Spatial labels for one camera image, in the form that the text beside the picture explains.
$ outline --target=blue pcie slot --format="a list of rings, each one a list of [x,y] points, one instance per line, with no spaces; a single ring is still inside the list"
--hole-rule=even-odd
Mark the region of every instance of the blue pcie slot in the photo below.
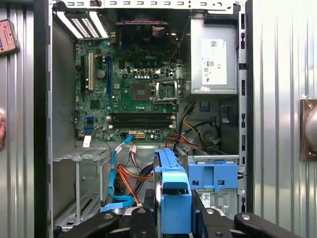
[[[111,56],[106,57],[107,69],[106,69],[106,80],[107,80],[107,96],[108,100],[111,100]]]

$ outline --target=motherboard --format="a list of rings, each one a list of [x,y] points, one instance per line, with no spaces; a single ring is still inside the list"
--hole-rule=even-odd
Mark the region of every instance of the motherboard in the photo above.
[[[164,141],[176,128],[175,50],[76,44],[76,137]]]

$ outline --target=pci express slot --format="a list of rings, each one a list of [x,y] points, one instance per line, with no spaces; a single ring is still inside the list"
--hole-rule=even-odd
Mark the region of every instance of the pci express slot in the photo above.
[[[111,56],[106,57],[106,84],[107,84],[107,97],[111,100]]]
[[[85,97],[86,93],[86,65],[85,65],[85,57],[81,56],[80,58],[80,93],[83,97]]]

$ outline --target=blue sata port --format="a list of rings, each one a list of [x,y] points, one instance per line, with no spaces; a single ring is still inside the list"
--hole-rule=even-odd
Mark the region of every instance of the blue sata port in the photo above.
[[[93,132],[94,128],[93,127],[84,127],[84,132]]]

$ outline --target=pci slot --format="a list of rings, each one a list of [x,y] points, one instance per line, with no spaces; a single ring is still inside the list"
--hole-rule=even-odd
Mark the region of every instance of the pci slot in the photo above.
[[[88,55],[88,90],[95,89],[95,54]]]
[[[81,72],[80,72],[80,93],[85,97],[86,94],[86,64],[85,64],[85,57],[81,56],[80,58],[80,67],[81,67]]]
[[[108,100],[111,100],[111,56],[106,57],[106,84],[107,84],[107,97]]]

